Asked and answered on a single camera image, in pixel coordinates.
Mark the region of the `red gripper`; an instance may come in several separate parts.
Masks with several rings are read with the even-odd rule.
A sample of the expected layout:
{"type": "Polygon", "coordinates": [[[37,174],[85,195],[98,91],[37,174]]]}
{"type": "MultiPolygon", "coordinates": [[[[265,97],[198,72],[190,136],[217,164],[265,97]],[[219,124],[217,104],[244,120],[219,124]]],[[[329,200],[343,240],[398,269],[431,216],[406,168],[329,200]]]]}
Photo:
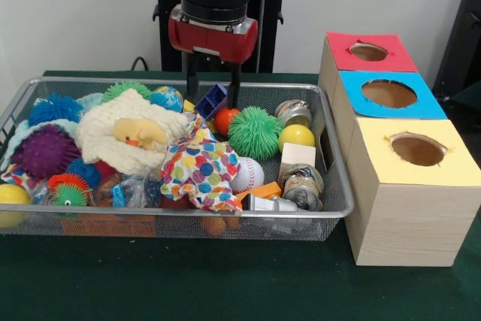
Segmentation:
{"type": "Polygon", "coordinates": [[[210,25],[188,18],[176,5],[168,20],[168,36],[174,49],[187,54],[187,98],[199,90],[198,53],[217,56],[231,65],[227,108],[237,107],[241,88],[241,65],[251,57],[258,37],[258,22],[251,18],[234,25],[210,25]]]}

